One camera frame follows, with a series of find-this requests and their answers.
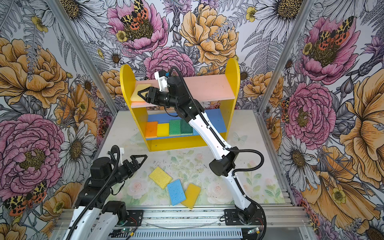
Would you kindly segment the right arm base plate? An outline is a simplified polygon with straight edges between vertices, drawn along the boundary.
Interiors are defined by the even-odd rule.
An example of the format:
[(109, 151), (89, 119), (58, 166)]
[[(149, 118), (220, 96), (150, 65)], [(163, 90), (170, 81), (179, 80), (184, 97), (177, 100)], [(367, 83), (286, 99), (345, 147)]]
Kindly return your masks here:
[(248, 214), (238, 209), (224, 209), (226, 226), (261, 226), (266, 224), (265, 216), (260, 209), (254, 214)]

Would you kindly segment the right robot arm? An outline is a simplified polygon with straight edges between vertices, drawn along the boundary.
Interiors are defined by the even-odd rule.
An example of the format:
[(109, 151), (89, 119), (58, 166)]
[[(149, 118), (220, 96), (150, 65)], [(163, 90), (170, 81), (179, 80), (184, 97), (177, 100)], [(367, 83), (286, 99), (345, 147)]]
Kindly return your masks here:
[[(239, 220), (245, 225), (250, 224), (256, 213), (262, 211), (262, 207), (247, 196), (237, 173), (259, 169), (265, 161), (263, 154), (257, 150), (240, 150), (228, 144), (213, 126), (204, 108), (193, 98), (183, 77), (161, 77), (159, 87), (140, 90), (138, 96), (149, 104), (174, 108), (178, 117), (198, 132), (214, 155), (210, 162), (211, 171), (222, 177), (227, 184)], [(261, 158), (260, 163), (253, 168), (237, 169), (235, 160), (243, 152), (257, 154)]]

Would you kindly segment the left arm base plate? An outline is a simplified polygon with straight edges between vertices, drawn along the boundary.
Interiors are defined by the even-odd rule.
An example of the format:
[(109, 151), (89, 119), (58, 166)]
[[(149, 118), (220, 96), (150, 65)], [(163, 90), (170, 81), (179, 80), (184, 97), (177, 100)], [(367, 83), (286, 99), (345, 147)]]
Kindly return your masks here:
[(142, 225), (143, 210), (125, 210), (119, 214), (118, 227), (140, 227)]

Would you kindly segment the dark green sponge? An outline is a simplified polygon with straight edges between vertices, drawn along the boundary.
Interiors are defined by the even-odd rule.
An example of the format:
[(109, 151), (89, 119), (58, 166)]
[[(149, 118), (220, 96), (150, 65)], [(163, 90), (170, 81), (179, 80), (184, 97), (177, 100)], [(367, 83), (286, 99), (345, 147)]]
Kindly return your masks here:
[(189, 125), (185, 120), (181, 120), (181, 135), (182, 136), (191, 136), (193, 135), (193, 127)]

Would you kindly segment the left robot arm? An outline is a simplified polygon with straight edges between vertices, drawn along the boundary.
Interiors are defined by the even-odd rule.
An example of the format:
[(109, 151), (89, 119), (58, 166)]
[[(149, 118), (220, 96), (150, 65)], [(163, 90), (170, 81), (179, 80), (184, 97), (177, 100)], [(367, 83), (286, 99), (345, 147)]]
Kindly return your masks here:
[(91, 166), (91, 176), (77, 197), (64, 239), (106, 240), (116, 226), (137, 227), (124, 202), (106, 200), (112, 194), (112, 187), (133, 177), (147, 158), (147, 155), (132, 155), (131, 161), (125, 160), (122, 165), (114, 157), (96, 159)]

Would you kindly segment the orange sponge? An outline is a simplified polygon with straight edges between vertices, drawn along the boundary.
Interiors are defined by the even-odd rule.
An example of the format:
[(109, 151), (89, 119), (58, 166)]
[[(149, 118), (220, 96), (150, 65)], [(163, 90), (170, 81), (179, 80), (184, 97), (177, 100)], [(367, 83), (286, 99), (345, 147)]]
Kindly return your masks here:
[(158, 122), (147, 122), (146, 123), (145, 138), (146, 139), (156, 138), (157, 137), (157, 131), (158, 131)]

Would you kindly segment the blue porous sponge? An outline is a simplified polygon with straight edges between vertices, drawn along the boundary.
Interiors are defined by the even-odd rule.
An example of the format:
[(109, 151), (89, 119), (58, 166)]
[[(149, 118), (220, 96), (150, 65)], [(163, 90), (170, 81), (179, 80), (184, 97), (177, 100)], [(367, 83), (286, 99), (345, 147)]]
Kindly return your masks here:
[(183, 186), (180, 180), (175, 180), (167, 185), (172, 206), (178, 205), (186, 200)]

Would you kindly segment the bright yellow sponge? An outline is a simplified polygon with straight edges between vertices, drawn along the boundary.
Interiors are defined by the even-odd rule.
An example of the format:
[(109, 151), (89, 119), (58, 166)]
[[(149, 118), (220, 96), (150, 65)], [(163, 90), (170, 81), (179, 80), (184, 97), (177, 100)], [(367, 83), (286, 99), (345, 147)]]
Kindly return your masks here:
[(157, 137), (158, 138), (168, 137), (169, 131), (170, 131), (169, 123), (163, 123), (163, 124), (157, 125)]

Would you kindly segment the light green sponge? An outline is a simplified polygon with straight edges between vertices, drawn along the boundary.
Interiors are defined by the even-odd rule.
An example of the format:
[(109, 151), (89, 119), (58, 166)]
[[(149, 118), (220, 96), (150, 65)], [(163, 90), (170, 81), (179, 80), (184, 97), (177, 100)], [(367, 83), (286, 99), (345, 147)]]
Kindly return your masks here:
[(181, 135), (181, 120), (170, 120), (169, 136), (176, 137)]

